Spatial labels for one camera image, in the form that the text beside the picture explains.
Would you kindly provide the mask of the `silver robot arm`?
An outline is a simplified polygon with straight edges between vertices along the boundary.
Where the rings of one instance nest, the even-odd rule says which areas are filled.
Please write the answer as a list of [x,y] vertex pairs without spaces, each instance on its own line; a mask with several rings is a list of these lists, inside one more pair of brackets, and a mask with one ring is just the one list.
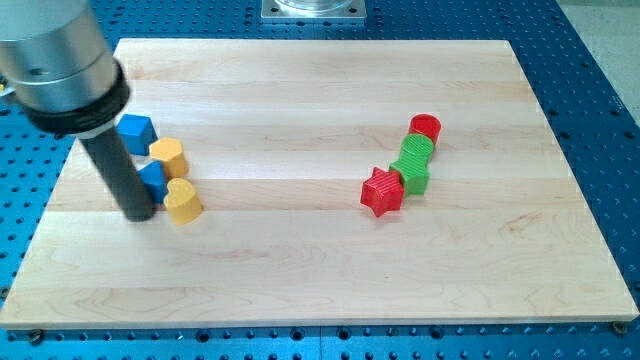
[[36,128],[78,139],[128,220],[154,215],[115,125],[130,88],[90,2],[1,0],[1,76]]

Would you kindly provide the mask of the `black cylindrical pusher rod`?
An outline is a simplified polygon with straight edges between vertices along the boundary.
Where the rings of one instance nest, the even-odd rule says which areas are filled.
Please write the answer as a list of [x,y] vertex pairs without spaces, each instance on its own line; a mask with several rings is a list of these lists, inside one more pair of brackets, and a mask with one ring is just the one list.
[[125,218],[133,222],[152,218],[155,205],[117,130],[112,127],[80,142]]

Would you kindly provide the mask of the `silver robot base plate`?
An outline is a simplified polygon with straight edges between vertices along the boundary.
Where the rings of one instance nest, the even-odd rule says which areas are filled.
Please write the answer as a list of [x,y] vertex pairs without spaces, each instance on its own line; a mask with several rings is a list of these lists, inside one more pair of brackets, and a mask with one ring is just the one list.
[[287,21],[361,21],[367,17],[365,0],[262,0],[261,18]]

